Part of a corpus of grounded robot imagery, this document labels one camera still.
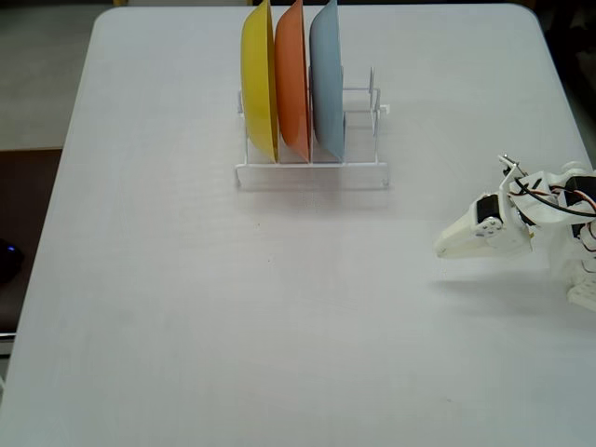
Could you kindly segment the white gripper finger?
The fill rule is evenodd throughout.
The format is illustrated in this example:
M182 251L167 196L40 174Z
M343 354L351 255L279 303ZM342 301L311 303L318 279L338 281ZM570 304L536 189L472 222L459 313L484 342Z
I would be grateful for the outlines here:
M477 204L472 203L467 212L440 233L441 246L474 246L481 238L477 236Z
M505 233L505 226L500 221L478 223L477 236L481 240L474 246L441 246L439 237L434 242L434 252L439 258L460 259L488 257L498 254L499 239Z

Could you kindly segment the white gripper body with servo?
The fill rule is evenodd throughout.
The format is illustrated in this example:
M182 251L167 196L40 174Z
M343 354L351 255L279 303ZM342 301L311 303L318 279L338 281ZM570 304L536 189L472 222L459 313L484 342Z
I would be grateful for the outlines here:
M474 236L486 256L513 256L531 251L527 224L507 194L481 196L474 206Z

